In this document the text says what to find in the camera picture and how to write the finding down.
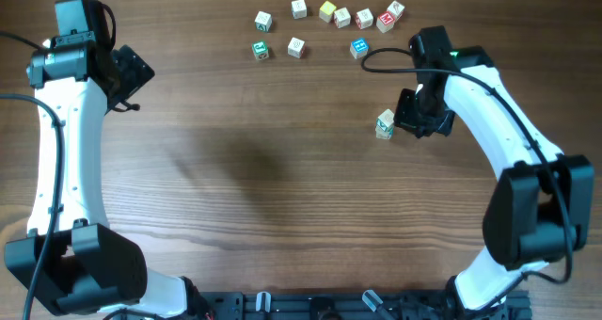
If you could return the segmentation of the green letter Z block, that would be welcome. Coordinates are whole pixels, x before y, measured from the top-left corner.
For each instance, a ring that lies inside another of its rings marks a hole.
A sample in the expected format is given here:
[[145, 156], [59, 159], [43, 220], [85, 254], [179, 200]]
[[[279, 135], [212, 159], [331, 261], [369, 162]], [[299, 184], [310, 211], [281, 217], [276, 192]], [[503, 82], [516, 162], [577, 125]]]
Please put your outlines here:
[[392, 134], [394, 129], [393, 124], [383, 124], [381, 121], [378, 121], [375, 126], [375, 131], [380, 134]]

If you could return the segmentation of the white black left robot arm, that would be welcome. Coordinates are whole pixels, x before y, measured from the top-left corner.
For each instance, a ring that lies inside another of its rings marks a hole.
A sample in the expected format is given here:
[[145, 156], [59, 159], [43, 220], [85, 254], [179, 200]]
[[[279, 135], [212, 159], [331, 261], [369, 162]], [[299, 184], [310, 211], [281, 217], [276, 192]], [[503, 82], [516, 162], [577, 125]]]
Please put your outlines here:
[[140, 247], [114, 232], [102, 195], [101, 139], [109, 112], [153, 69], [117, 46], [116, 20], [97, 0], [55, 3], [58, 33], [36, 46], [26, 73], [40, 118], [37, 192], [26, 237], [6, 244], [4, 260], [34, 302], [55, 316], [101, 313], [108, 319], [211, 319], [192, 281], [147, 267]]

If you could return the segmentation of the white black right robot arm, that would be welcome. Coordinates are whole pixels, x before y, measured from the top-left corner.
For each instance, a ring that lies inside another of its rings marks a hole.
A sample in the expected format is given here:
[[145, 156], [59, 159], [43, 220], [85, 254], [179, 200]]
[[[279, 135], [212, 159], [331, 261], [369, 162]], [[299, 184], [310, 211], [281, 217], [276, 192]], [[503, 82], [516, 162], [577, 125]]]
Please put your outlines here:
[[497, 185], [483, 217], [484, 249], [453, 280], [462, 308], [484, 311], [519, 282], [587, 241], [594, 167], [543, 136], [502, 84], [480, 46], [455, 49], [442, 26], [409, 41], [418, 87], [400, 95], [394, 123], [416, 137], [448, 136], [460, 118], [490, 162]]

